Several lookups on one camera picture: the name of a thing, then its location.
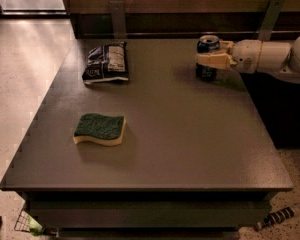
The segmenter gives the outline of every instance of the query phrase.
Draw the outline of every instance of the floor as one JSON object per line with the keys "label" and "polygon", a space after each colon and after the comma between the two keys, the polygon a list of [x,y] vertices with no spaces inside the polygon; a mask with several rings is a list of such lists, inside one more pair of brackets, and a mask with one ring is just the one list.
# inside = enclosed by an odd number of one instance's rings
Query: floor
{"label": "floor", "polygon": [[[73,42],[66,19],[0,20],[0,180]],[[278,153],[295,188],[271,200],[273,211],[300,203],[300,150]],[[14,230],[22,206],[18,195],[0,191],[0,240],[50,239]],[[242,240],[298,240],[300,215],[260,232],[243,227],[239,234]]]}

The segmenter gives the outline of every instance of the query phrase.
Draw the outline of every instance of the gray table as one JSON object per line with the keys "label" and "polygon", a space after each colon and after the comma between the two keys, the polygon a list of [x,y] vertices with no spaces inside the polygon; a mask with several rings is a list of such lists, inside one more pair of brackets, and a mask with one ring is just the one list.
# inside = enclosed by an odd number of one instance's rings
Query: gray table
{"label": "gray table", "polygon": [[[85,86],[81,40],[56,75],[0,189],[45,227],[237,228],[293,188],[237,79],[195,76],[197,40],[128,40],[131,80]],[[124,115],[123,143],[75,145],[82,114]]]}

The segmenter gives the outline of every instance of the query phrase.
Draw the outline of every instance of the tiled floor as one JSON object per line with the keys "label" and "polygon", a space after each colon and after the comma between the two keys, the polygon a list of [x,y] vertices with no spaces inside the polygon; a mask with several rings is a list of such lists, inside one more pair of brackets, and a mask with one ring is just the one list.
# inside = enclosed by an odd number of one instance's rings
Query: tiled floor
{"label": "tiled floor", "polygon": [[[68,20],[0,20],[0,179],[72,42]],[[300,150],[279,150],[279,156],[295,189],[273,198],[274,211],[300,202]],[[22,205],[16,194],[0,191],[0,240],[49,239],[14,230]],[[300,216],[261,232],[239,233],[242,240],[298,240]]]}

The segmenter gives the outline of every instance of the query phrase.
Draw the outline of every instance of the table top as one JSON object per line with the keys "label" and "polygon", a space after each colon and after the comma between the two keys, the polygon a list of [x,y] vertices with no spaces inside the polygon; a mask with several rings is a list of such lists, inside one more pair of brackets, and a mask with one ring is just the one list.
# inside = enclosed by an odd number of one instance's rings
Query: table top
{"label": "table top", "polygon": [[[78,40],[70,49],[0,189],[292,189],[245,88],[196,77],[197,40],[127,40],[130,81],[84,85],[88,52],[114,42]],[[85,113],[125,116],[122,144],[75,145]]]}

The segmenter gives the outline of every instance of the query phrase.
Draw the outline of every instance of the sponge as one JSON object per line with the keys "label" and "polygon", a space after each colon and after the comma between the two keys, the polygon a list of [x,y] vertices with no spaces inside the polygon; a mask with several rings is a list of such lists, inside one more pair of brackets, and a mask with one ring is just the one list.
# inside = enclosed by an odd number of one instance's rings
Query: sponge
{"label": "sponge", "polygon": [[126,120],[123,116],[89,113],[81,116],[73,135],[75,144],[91,141],[104,146],[122,143]]}

